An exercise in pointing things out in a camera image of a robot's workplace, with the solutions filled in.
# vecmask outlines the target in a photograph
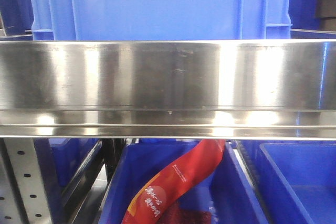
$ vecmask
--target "stainless steel shelf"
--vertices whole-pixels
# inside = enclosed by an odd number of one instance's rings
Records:
[[[336,139],[336,40],[0,42],[0,136]]]

